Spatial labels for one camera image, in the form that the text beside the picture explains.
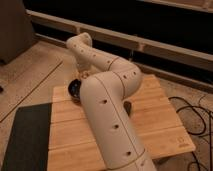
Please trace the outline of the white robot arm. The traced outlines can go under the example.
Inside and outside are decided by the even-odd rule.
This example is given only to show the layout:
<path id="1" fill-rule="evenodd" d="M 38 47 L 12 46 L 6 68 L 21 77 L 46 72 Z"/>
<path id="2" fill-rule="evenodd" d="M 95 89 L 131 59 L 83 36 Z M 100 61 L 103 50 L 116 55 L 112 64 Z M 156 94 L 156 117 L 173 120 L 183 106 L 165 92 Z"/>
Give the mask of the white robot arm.
<path id="1" fill-rule="evenodd" d="M 133 128 L 123 100 L 141 86 L 141 70 L 132 62 L 92 47 L 84 32 L 66 41 L 79 72 L 91 66 L 99 72 L 85 77 L 80 102 L 107 171 L 157 171 Z"/>

